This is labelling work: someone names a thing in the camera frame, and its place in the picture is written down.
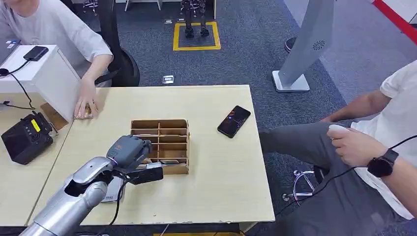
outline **wooden compartment box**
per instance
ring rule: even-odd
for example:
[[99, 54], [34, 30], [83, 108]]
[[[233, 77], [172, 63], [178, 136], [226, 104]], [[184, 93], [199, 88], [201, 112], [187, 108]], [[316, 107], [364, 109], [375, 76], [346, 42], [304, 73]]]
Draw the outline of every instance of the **wooden compartment box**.
[[188, 174], [190, 133], [186, 120], [133, 120], [130, 134], [152, 142], [152, 153], [138, 169], [161, 162], [164, 175]]

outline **hand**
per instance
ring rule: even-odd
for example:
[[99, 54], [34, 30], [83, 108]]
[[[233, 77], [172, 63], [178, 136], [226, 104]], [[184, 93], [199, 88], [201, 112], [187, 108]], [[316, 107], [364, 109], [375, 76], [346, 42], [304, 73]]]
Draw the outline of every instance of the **hand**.
[[88, 104], [93, 117], [97, 117], [98, 109], [96, 97], [97, 94], [95, 92], [94, 80], [91, 80], [89, 78], [83, 78], [81, 80], [80, 99], [78, 99], [78, 102], [75, 105], [74, 116], [76, 117], [78, 114], [81, 114], [80, 118], [83, 119], [86, 113], [86, 105]]
[[329, 130], [327, 135], [333, 138], [331, 142], [336, 147], [337, 154], [342, 161], [351, 166], [367, 166], [374, 157], [380, 157], [388, 148], [372, 138], [355, 129], [349, 128], [350, 132], [337, 132]]
[[333, 123], [335, 121], [331, 118], [331, 116], [328, 116], [328, 117], [325, 117], [325, 118], [321, 119], [320, 122], [330, 122], [330, 123]]

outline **red stripe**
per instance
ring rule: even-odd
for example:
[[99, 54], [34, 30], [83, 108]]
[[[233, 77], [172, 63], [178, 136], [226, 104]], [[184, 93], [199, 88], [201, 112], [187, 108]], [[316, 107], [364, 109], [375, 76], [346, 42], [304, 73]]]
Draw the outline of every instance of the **red stripe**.
[[408, 22], [406, 22], [403, 18], [401, 18], [401, 16], [399, 16], [388, 5], [386, 5], [384, 1], [375, 0], [373, 4], [415, 44], [417, 44], [417, 29], [408, 24]]

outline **metal chair leg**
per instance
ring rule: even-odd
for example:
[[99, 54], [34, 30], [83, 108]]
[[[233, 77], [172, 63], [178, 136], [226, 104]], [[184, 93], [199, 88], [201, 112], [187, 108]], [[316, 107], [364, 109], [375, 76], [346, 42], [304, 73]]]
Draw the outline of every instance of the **metal chair leg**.
[[[294, 180], [294, 185], [293, 185], [293, 193], [292, 194], [283, 194], [282, 199], [287, 202], [287, 201], [290, 200], [291, 197], [293, 197], [297, 201], [297, 204], [300, 206], [300, 203], [298, 202], [298, 197], [308, 197], [308, 196], [313, 195], [314, 186], [311, 183], [311, 181], [308, 179], [306, 174], [314, 174], [314, 171], [304, 171], [304, 172], [294, 171], [293, 173], [294, 173], [294, 176], [296, 177], [296, 179]], [[311, 192], [309, 192], [309, 193], [296, 193], [297, 182], [301, 177], [303, 177], [305, 179], [308, 186], [311, 188]]]

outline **black shoe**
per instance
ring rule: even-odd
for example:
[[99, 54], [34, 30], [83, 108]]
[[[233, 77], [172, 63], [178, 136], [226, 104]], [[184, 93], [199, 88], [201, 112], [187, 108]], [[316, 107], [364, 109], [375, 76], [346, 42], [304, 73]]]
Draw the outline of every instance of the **black shoe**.
[[185, 37], [186, 38], [194, 38], [194, 30], [193, 30], [193, 28], [186, 28], [185, 29]]
[[206, 28], [202, 28], [201, 31], [200, 31], [200, 35], [201, 35], [201, 37], [209, 36], [210, 35], [209, 30], [206, 29]]
[[294, 44], [296, 43], [296, 39], [297, 37], [292, 37], [287, 39], [287, 41], [285, 41], [285, 51], [287, 51], [288, 53], [293, 49]]

